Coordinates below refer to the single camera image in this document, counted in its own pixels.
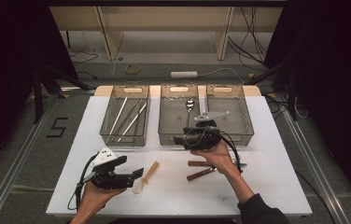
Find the human hand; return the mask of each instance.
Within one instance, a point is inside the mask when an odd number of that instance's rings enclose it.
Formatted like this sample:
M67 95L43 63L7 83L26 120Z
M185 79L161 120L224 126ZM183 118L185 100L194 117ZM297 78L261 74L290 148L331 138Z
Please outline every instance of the human hand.
M91 181L85 184L80 206L86 204L91 209L102 209L113 197L121 194L126 189L98 189Z
M227 174L234 169L237 170L232 162L228 145L223 140L208 150L191 150L190 154L204 157L207 162L217 167L222 174Z
M87 182L83 190L82 200L77 214L70 223L87 223L110 199L121 194L125 190L126 189L98 189L91 181Z

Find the metal spoon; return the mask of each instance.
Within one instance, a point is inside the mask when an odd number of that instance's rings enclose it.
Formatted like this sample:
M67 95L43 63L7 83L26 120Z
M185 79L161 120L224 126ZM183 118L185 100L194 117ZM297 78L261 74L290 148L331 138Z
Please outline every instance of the metal spoon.
M190 111L193 109L193 107L195 106L195 101L190 99L190 100L187 100L185 106L187 107L188 109L188 117L187 117L187 127L190 126Z

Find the gray basket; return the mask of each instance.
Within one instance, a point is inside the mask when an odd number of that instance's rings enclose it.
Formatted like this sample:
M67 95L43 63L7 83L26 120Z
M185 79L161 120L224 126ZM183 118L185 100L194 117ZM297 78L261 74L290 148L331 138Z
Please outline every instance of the gray basket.
M229 111L230 115L215 119L217 126L235 145L248 145L254 129L242 85L207 85L207 108L211 112Z
M105 144L145 146L149 105L149 86L114 86L100 130Z
M184 136L187 127L187 100L194 101L190 111L189 126L196 127L195 117L200 115L197 85L161 85L161 108L159 117L159 138L161 145L174 145L173 137Z

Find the gray floor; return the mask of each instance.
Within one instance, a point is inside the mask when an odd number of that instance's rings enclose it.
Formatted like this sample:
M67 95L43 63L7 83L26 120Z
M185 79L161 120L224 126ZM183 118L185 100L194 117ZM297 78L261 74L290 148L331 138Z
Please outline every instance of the gray floor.
M232 38L235 40L241 40L243 36L243 34L232 34ZM270 37L270 34L260 35L264 46L268 45ZM125 82L124 79L128 81L145 80L145 84L185 81L168 79L172 71L197 71L198 74L208 74L218 69L231 68L239 76L237 77L233 71L226 69L207 77L188 80L196 83L234 83L235 81L240 82L239 78L247 81L249 74L262 73L243 67L238 54L231 49L227 50L224 61L218 61L212 35L207 33L127 33L115 61L115 69L114 64L105 56L100 34L71 32L70 39L72 46L69 50L70 54L84 51L98 55L97 58L86 63L78 62L84 62L95 56L79 53L72 57L78 72L89 72L98 77L98 79L94 79L87 73L78 73L80 80L91 86L130 83ZM246 43L246 48L250 52L255 52L252 46L251 40ZM124 67L129 63L141 65L141 72L136 77L130 77L124 72ZM243 60L243 63L257 66L255 62L250 60ZM73 87L65 81L59 80L59 83L63 87ZM263 81L259 84L260 90L262 92L270 91L271 83L270 79ZM22 166L15 186L0 210L0 223L64 223L67 220L67 218L47 216L45 210L63 169L63 164L91 93L68 91L65 94L65 98L54 99L54 105L38 133L25 164ZM276 110L274 104L269 104L269 107ZM34 101L29 99L12 132L9 133L4 147L0 150L0 184L33 127L34 110ZM301 150L286 123L284 113L281 110L274 113L274 119L290 160L294 169L317 188ZM56 118L67 118L58 122L58 126L66 128L63 137L47 138L48 135L59 133L58 130L51 129ZM351 185L344 177L336 160L330 156L314 121L307 117L306 119L299 118L297 122L302 127L307 142L314 151L330 186L340 200L351 223ZM290 217L291 223L331 223L329 213L322 202L304 180L300 179L300 181L314 212L309 217ZM107 221L108 219L105 217L96 217L91 223L107 223Z

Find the floor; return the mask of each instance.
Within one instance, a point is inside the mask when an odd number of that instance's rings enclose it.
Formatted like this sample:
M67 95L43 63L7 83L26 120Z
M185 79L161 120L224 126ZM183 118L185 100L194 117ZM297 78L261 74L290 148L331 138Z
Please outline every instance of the floor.
M64 44L66 43L65 32L62 32ZM247 82L251 76L258 76L264 69L256 61L242 58L232 50L230 46L224 61L219 61L215 53L213 36L209 33L155 33L155 32L129 32L122 41L119 54L114 62L106 58L104 44L100 33L97 32L69 32L70 57L75 63L79 79L91 85L105 85L125 83L126 81L144 80L146 83L163 81L170 77L172 71L197 71L198 75L208 74L212 80L220 80L224 77ZM232 33L231 38L236 43L241 43L245 34ZM260 43L267 49L271 34L259 34ZM254 41L249 37L244 49L252 55L256 53ZM141 71L137 77L121 75L126 64L140 64ZM23 150L28 152L23 157L19 170L16 170L16 179L11 184L9 193L0 203L0 223L64 223L68 217L50 217L45 214L51 193L56 185L58 176L61 174L69 148L71 147L78 124L83 116L86 103L93 92L73 91L74 86L68 82L59 80L59 83L68 90L63 97L48 95L45 99L45 107L48 112L47 119L43 120L42 127L32 131L35 126L34 100L26 101L25 108L9 133L0 150L0 187L4 185L7 172L15 166L15 159ZM259 84L262 93L271 91L272 80L269 78ZM309 217L290 217L291 223L332 223L330 214L339 215L338 223L351 223L351 185L344 177L336 160L329 154L324 140L321 137L314 121L308 116L306 110L300 109L297 122L290 122L288 112L284 107L268 103L274 114L274 120L288 151L294 169L301 174L300 182L306 194L313 214ZM47 138L53 134L51 126L54 118L67 118L59 120L59 126L65 126L66 132L62 138ZM301 133L295 133L293 128L297 125ZM297 141L295 134L305 138L304 143ZM33 144L26 146L26 139L31 139ZM320 201L311 186L322 191L320 180L312 172L311 162L307 162L309 155L304 153L304 147L312 152L316 159L322 176L328 182L334 198L340 205L339 209L327 210ZM107 223L105 217L96 217L91 223Z

